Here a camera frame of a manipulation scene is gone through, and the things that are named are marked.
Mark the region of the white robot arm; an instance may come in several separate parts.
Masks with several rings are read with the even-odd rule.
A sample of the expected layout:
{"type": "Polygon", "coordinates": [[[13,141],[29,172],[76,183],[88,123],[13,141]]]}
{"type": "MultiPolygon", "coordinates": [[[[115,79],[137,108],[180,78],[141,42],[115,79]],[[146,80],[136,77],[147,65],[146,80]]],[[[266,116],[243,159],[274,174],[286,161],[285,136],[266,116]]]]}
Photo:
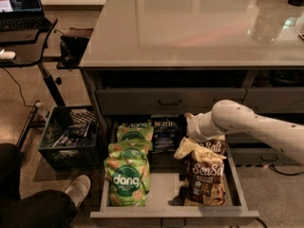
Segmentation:
{"type": "Polygon", "coordinates": [[[187,138],[183,138],[174,157],[183,159],[204,142],[217,135],[245,133],[276,151],[304,164],[304,126],[256,114],[251,108],[231,100],[215,103],[207,113],[184,114],[187,138]]]}

